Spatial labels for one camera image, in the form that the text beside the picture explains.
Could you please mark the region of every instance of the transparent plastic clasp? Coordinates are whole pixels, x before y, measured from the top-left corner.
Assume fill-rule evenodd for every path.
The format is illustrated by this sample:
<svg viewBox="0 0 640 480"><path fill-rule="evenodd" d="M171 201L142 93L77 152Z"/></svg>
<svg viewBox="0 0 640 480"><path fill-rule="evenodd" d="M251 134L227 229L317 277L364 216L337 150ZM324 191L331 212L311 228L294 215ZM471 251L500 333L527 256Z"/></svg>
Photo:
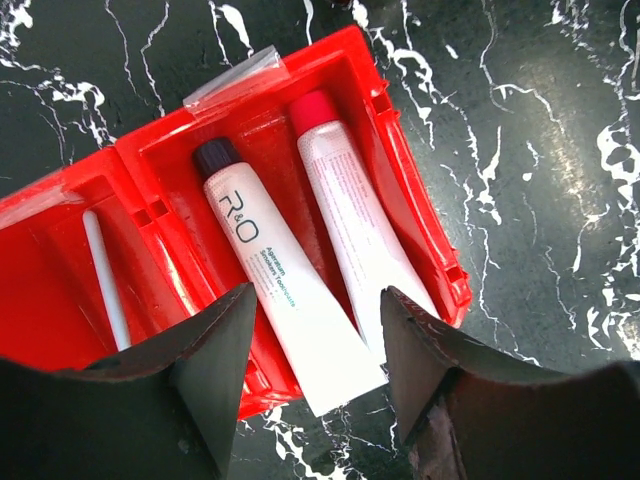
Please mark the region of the transparent plastic clasp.
<svg viewBox="0 0 640 480"><path fill-rule="evenodd" d="M289 78L278 51L270 46L198 88L183 100L183 105L196 118L201 117L222 105L267 91Z"/></svg>

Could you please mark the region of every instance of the red tray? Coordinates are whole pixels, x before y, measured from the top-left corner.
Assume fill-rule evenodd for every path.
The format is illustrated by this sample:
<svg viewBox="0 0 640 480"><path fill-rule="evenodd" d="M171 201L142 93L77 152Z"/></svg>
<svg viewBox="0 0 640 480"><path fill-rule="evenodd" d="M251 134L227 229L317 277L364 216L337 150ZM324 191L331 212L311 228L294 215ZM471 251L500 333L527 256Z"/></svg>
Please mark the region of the red tray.
<svg viewBox="0 0 640 480"><path fill-rule="evenodd" d="M290 77L266 91L198 118L182 108L0 201L0 355L57 370L83 368L116 352L83 229L87 208L100 218L134 343L246 282L191 160L198 145L223 135L256 170L351 312L286 115L289 102L316 88L334 97L443 320L461 324L471 301L468 275L429 202L360 31L342 30L284 62ZM239 417L300 396L259 309Z"/></svg>

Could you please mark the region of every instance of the white stick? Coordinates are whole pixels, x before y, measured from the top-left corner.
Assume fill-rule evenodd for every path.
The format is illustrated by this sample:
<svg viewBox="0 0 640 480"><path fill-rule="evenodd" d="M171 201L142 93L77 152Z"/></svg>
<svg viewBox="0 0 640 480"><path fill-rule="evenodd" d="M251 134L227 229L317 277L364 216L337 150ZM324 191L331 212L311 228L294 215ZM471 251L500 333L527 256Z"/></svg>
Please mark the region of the white stick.
<svg viewBox="0 0 640 480"><path fill-rule="evenodd" d="M89 248L91 249L91 256L93 257L93 264L96 267L98 283L100 284L100 291L102 292L104 305L107 309L107 317L111 324L113 338L116 341L118 351L122 351L131 346L131 339L129 338L127 320L124 317L113 271L109 264L109 257L107 256L107 251L104 246L104 238L102 237L98 217L91 210L87 210L82 214L82 222L87 232Z"/></svg>

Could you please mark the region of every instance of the black cap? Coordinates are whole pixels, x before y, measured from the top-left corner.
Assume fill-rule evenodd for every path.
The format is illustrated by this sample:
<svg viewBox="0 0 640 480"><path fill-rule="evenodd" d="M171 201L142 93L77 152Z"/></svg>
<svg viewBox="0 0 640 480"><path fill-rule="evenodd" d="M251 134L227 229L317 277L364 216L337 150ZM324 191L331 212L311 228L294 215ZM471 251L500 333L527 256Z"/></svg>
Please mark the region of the black cap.
<svg viewBox="0 0 640 480"><path fill-rule="evenodd" d="M227 137L214 138L200 145L194 153L193 160L204 179L229 165L242 162L240 154Z"/></svg>

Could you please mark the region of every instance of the black marble surface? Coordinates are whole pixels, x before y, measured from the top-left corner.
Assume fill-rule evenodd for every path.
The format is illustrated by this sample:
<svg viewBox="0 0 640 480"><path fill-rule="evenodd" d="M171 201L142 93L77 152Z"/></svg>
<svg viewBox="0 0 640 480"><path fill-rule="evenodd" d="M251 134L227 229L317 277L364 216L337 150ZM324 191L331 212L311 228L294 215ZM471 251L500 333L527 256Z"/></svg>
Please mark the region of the black marble surface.
<svg viewBox="0 0 640 480"><path fill-rule="evenodd" d="M357 23L471 274L463 329L580 371L640 358L637 0L4 0L0 196L177 109L254 50ZM232 479L410 478L388 391L238 426Z"/></svg>

